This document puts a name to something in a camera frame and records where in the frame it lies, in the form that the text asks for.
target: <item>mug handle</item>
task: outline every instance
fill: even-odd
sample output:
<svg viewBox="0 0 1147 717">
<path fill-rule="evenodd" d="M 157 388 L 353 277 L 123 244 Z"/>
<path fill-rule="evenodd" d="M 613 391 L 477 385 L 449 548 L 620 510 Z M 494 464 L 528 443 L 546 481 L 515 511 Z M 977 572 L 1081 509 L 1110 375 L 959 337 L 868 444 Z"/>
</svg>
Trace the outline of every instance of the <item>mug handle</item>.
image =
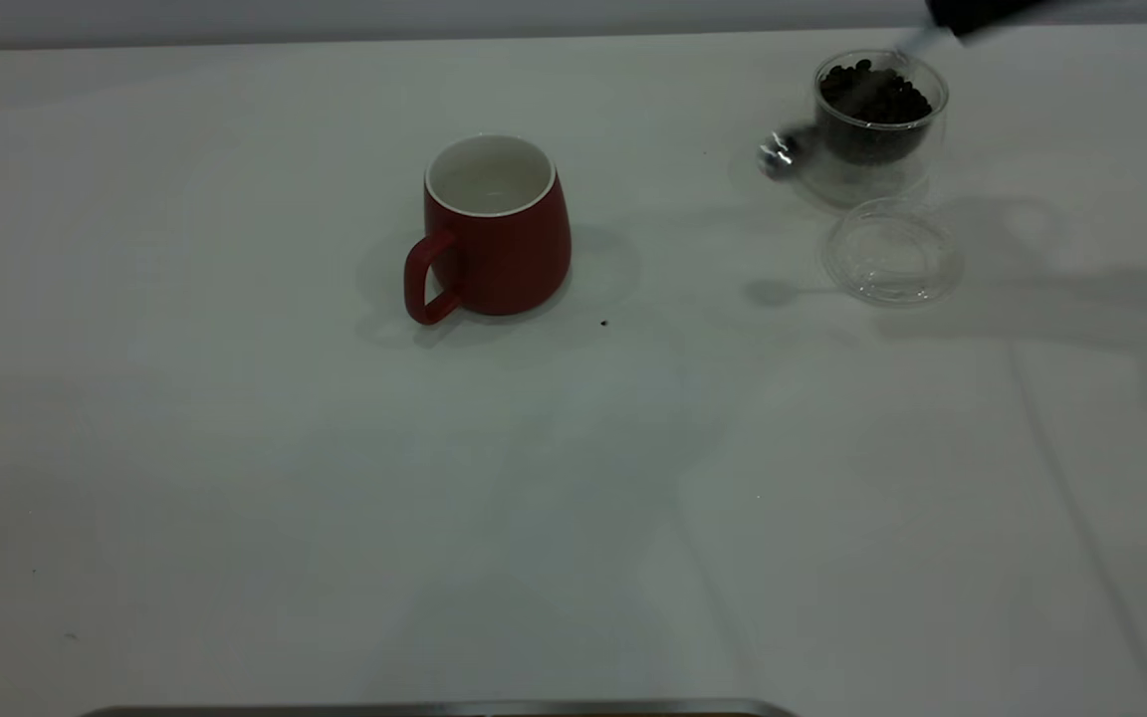
<svg viewBox="0 0 1147 717">
<path fill-rule="evenodd" d="M 423 304 L 428 270 L 432 267 L 432 262 L 436 262 L 437 257 L 454 246 L 455 241 L 458 240 L 448 231 L 435 231 L 423 236 L 414 249 L 411 249 L 409 257 L 405 258 L 405 310 L 412 319 L 423 324 L 424 327 L 431 327 L 432 324 L 448 317 L 462 301 L 454 290 L 446 289 L 434 298 L 431 304 Z"/>
</svg>

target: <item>coffee beans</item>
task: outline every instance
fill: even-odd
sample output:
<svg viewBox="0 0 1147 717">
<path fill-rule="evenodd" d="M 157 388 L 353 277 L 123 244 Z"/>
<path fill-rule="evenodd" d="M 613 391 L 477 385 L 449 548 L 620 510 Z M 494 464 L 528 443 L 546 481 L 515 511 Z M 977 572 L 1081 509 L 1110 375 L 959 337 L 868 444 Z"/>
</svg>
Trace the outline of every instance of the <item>coffee beans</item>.
<svg viewBox="0 0 1147 717">
<path fill-rule="evenodd" d="M 820 81 L 832 108 L 864 123 L 914 123 L 933 112 L 927 96 L 894 69 L 873 70 L 869 60 L 856 68 L 834 68 Z"/>
<path fill-rule="evenodd" d="M 822 140 L 836 157 L 864 166 L 888 164 L 905 158 L 923 142 L 927 126 L 871 127 L 904 125 L 933 114 L 933 102 L 894 69 L 875 70 L 869 60 L 856 67 L 836 67 L 819 83 L 819 92 L 832 110 L 817 108 L 817 125 Z"/>
</svg>

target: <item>mug rim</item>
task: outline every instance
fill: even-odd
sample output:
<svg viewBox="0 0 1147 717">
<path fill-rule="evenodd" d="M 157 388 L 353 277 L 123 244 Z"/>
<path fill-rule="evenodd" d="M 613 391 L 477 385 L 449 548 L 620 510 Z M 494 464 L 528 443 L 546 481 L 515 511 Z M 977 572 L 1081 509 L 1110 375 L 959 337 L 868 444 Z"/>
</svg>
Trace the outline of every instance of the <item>mug rim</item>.
<svg viewBox="0 0 1147 717">
<path fill-rule="evenodd" d="M 545 159 L 547 163 L 547 186 L 543 187 L 541 192 L 538 192 L 538 196 L 536 196 L 536 198 L 528 201 L 528 203 L 524 203 L 521 208 L 507 209 L 506 212 L 468 212 L 468 210 L 452 208 L 450 203 L 447 203 L 445 200 L 442 200 L 440 196 L 437 196 L 436 190 L 432 189 L 432 167 L 436 166 L 437 161 L 440 159 L 446 154 L 446 151 L 450 151 L 450 149 L 454 149 L 460 145 L 466 145 L 466 142 L 469 141 L 479 141 L 479 140 L 518 141 L 520 145 L 528 146 L 533 151 L 538 151 L 539 157 Z M 479 134 L 473 134 L 469 137 L 460 138 L 460 140 L 451 141 L 445 147 L 442 147 L 440 151 L 437 151 L 436 157 L 432 157 L 432 161 L 427 164 L 427 169 L 423 170 L 423 189 L 427 189 L 427 194 L 428 196 L 431 196 L 432 201 L 436 201 L 437 204 L 440 204 L 442 208 L 446 210 L 446 212 L 454 212 L 455 215 L 462 217 L 475 217 L 478 219 L 494 219 L 500 217 L 512 217 L 513 215 L 522 213 L 524 212 L 524 210 L 533 208 L 533 205 L 538 204 L 539 201 L 545 200 L 547 195 L 551 194 L 552 187 L 554 186 L 555 186 L 555 162 L 552 161 L 551 157 L 547 157 L 547 151 L 543 151 L 541 147 L 539 147 L 538 145 L 533 145 L 532 141 L 525 140 L 524 137 L 518 137 L 515 134 L 496 134 L 496 132 L 479 132 Z"/>
</svg>

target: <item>red mug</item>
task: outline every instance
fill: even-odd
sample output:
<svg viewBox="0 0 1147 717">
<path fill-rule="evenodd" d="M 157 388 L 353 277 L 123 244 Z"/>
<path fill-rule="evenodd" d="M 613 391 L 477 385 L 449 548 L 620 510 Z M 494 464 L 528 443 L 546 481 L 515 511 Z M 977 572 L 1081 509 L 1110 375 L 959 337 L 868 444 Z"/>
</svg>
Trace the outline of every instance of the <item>red mug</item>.
<svg viewBox="0 0 1147 717">
<path fill-rule="evenodd" d="M 423 228 L 405 258 L 405 310 L 427 326 L 460 305 L 528 312 L 570 271 L 570 218 L 555 164 L 516 137 L 469 137 L 443 149 L 423 177 Z M 424 304 L 429 268 L 442 295 Z"/>
</svg>

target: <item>white wall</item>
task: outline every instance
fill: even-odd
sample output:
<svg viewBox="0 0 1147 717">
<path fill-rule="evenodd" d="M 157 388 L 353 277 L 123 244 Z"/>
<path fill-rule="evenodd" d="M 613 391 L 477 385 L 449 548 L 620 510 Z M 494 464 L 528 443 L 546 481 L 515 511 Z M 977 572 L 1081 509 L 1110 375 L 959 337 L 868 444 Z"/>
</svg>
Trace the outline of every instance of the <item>white wall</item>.
<svg viewBox="0 0 1147 717">
<path fill-rule="evenodd" d="M 0 47 L 905 26 L 923 0 L 0 0 Z M 1054 20 L 1147 20 L 1077 0 Z"/>
</svg>

